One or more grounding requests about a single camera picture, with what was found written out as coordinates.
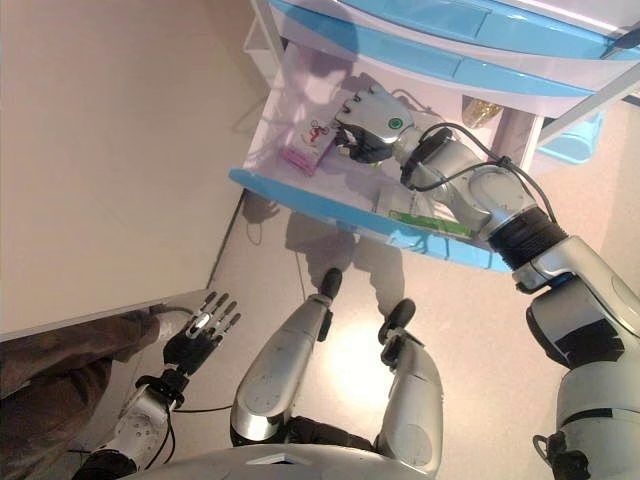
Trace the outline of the right robot hand black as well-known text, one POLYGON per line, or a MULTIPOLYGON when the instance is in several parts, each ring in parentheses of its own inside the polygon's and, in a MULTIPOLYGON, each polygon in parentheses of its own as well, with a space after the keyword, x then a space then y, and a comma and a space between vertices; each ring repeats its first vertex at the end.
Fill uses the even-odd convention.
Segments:
POLYGON ((334 124, 338 150, 365 164, 389 158, 404 164, 422 135, 410 110, 376 84, 347 99, 337 111, 334 124))

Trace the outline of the left robot hand black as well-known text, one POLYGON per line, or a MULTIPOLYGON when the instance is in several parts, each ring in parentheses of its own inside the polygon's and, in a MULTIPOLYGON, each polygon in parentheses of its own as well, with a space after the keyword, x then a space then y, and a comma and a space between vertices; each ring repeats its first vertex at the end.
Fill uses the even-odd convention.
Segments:
POLYGON ((212 291, 182 329, 163 348, 163 361, 184 376, 192 376, 222 344, 240 320, 237 302, 228 293, 212 291))

